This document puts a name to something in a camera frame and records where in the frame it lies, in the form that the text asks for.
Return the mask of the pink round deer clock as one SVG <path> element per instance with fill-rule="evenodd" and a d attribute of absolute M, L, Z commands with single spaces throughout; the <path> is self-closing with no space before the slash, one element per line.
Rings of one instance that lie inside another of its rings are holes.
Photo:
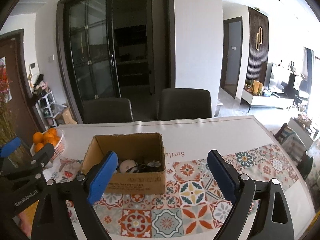
<path fill-rule="evenodd" d="M 138 165 L 134 160 L 126 159 L 119 164 L 118 171 L 120 173 L 135 173 L 138 171 Z"/>

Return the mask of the black power adapter with cable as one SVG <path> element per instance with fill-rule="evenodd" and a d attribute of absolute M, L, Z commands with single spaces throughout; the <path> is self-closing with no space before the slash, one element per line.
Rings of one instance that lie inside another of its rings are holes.
<path fill-rule="evenodd" d="M 147 164 L 143 162 L 135 162 L 132 167 L 126 169 L 126 173 L 150 173 L 158 172 L 162 166 L 162 163 L 158 161 L 150 161 Z"/>

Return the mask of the dried flower branches in vase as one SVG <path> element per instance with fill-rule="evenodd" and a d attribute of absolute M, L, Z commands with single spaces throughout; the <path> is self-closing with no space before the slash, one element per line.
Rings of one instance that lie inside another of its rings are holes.
<path fill-rule="evenodd" d="M 5 100 L 5 94 L 1 93 L 1 146 L 16 137 L 14 123 L 15 118 Z M 17 167 L 25 164 L 29 157 L 29 154 L 26 152 L 26 149 L 22 144 L 20 144 L 20 146 L 14 150 L 11 155 L 9 155 L 9 159 Z"/>

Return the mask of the white basket of oranges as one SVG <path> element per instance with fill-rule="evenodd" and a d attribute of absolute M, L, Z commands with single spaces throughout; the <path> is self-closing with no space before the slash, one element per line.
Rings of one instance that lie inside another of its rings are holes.
<path fill-rule="evenodd" d="M 47 131 L 41 133 L 36 132 L 32 137 L 33 144 L 30 149 L 30 153 L 34 156 L 43 146 L 52 144 L 54 146 L 54 154 L 51 158 L 53 161 L 55 158 L 61 156 L 67 146 L 64 131 L 61 128 L 50 128 Z"/>

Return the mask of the brown cardboard box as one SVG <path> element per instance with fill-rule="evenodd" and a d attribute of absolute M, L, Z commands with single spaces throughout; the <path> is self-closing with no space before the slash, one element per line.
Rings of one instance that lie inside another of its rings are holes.
<path fill-rule="evenodd" d="M 116 153 L 117 160 L 107 193 L 164 193 L 165 151 L 159 133 L 96 135 L 88 147 L 81 171 L 87 174 L 111 152 Z"/>

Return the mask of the cardboard box on floor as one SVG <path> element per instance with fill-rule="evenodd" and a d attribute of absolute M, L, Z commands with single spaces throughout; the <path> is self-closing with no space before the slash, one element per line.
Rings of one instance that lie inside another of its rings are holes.
<path fill-rule="evenodd" d="M 71 108 L 65 108 L 60 114 L 55 118 L 58 125 L 77 125 L 78 123 L 74 120 L 71 113 Z"/>

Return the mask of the patterned tile tablecloth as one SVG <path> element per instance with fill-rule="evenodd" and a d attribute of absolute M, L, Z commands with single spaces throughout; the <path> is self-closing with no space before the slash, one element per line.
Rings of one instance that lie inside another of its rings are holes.
<path fill-rule="evenodd" d="M 165 192 L 107 193 L 94 208 L 113 239 L 211 239 L 225 221 L 226 201 L 207 167 L 216 149 L 239 172 L 255 180 L 277 178 L 289 205 L 295 239 L 315 216 L 308 188 L 272 134 L 251 116 L 217 119 L 65 125 L 66 150 L 47 179 L 72 180 L 96 135 L 159 133 L 166 161 Z"/>

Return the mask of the white shoe rack with clutter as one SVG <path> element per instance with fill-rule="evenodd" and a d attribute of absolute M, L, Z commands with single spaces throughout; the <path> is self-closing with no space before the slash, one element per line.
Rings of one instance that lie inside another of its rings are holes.
<path fill-rule="evenodd" d="M 56 116 L 59 114 L 57 104 L 48 82 L 44 81 L 43 74 L 28 75 L 29 85 L 37 109 L 48 128 L 57 127 Z"/>

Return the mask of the left dark dining chair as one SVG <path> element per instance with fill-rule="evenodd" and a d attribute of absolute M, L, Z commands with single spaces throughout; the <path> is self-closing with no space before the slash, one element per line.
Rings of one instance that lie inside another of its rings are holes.
<path fill-rule="evenodd" d="M 84 124 L 133 122 L 131 101 L 126 98 L 101 98 L 84 102 Z"/>

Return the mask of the dark dining chair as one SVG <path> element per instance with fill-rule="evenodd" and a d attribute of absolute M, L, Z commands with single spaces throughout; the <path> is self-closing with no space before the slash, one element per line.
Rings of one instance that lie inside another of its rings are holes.
<path fill-rule="evenodd" d="M 212 118 L 210 92 L 195 88 L 166 88 L 159 98 L 158 120 Z"/>
<path fill-rule="evenodd" d="M 84 102 L 84 124 L 133 122 L 131 101 L 126 98 L 101 98 Z"/>

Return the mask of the white low tv cabinet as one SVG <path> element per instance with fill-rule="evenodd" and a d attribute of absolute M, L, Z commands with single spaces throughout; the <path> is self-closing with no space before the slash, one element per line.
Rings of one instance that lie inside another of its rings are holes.
<path fill-rule="evenodd" d="M 300 103 L 308 104 L 310 95 L 307 92 L 297 90 L 285 82 L 281 83 L 281 87 L 283 87 L 282 90 L 265 89 L 261 92 L 261 95 L 255 95 L 246 86 L 242 91 L 240 104 L 247 104 L 248 112 L 253 107 L 290 109 L 293 106 L 298 106 Z"/>

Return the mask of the right dark dining chair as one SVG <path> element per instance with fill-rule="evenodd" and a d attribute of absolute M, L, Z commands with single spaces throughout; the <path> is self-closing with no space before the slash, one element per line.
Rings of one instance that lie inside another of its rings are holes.
<path fill-rule="evenodd" d="M 212 118 L 210 92 L 195 88 L 166 88 L 159 98 L 158 120 Z"/>

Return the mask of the brown entrance door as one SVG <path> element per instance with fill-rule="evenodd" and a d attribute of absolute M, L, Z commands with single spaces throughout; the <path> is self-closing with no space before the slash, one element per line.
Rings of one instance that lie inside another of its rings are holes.
<path fill-rule="evenodd" d="M 33 134 L 42 132 L 44 125 L 34 105 L 27 79 L 24 60 L 22 29 L 1 35 L 1 58 L 5 59 L 11 100 L 9 109 L 13 112 L 14 131 L 27 144 L 33 143 Z"/>

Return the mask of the dark interior door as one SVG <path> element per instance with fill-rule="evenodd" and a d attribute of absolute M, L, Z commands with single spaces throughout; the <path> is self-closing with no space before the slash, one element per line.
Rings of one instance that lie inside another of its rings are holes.
<path fill-rule="evenodd" d="M 242 17 L 223 21 L 223 57 L 220 87 L 233 98 L 239 82 L 242 57 Z"/>

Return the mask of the dark glass door cabinet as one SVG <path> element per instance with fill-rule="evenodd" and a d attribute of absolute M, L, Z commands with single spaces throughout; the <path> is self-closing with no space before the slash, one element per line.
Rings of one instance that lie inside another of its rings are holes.
<path fill-rule="evenodd" d="M 76 121 L 105 99 L 127 99 L 135 120 L 155 120 L 170 81 L 168 36 L 168 0 L 58 1 L 59 64 Z"/>

